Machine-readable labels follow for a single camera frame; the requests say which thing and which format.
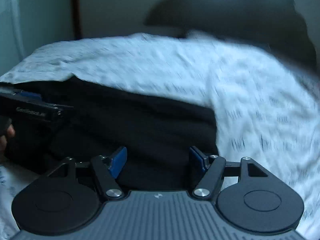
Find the gray plastic base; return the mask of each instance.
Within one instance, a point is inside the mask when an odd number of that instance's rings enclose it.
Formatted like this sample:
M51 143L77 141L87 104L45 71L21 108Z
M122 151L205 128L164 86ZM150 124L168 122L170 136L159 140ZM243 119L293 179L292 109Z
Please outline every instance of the gray plastic base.
M21 231L13 240L303 240L295 231L255 236L233 228L208 201L185 191L132 191L128 198L106 203L86 227L61 236L38 236Z

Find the silver screw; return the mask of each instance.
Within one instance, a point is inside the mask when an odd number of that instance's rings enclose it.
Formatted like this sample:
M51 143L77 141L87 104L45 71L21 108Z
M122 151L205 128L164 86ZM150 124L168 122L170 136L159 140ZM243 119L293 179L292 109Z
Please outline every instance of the silver screw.
M197 188L194 190L193 193L198 197L206 197L207 195L210 194L210 191L207 190L206 188Z
M109 189L106 192L106 195L108 197L120 197L122 195L122 191L119 189L113 188L113 189Z

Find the black fabric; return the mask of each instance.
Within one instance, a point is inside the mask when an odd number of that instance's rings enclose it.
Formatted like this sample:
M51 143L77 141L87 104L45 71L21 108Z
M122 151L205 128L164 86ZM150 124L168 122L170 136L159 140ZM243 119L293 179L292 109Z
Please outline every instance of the black fabric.
M45 170L43 156L47 152L56 160L71 156L87 161L126 146L128 161L118 179L122 186L174 190L188 188L190 146L218 154L214 111L205 107L77 78L22 83L16 88L76 108L75 116L59 129L45 130L43 124L31 126L32 121L13 120L16 138L10 142L7 156L37 172Z
M145 24L266 44L271 52L316 68L315 48L293 0L162 0L151 9Z

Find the wall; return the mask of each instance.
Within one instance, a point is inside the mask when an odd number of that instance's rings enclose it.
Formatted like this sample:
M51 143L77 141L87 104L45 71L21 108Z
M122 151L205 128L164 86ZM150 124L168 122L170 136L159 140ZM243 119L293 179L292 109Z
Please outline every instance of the wall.
M294 0L296 10L307 23L308 35L317 52L318 67L320 67L320 0Z
M162 34L161 28L143 25L148 11L158 1L80 0L83 37L128 35L135 32Z
M9 0L0 0L0 75L10 70L19 61Z
M74 38L71 0L16 1L0 0L0 75L38 47Z

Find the mattress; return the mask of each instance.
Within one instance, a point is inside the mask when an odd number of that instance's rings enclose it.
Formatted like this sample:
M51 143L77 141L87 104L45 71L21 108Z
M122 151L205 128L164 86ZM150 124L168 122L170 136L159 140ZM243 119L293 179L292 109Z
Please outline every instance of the mattress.
M0 82L64 81L71 76L214 109L220 155L228 161L252 157L298 192L305 211L297 231L306 239L320 239L317 80L288 70L254 46L140 33L43 46ZM35 178L16 176L6 165L0 185L0 206L6 210L0 215L2 239L18 230L10 214L13 196ZM235 182L228 179L223 187ZM16 184L20 186L10 191Z

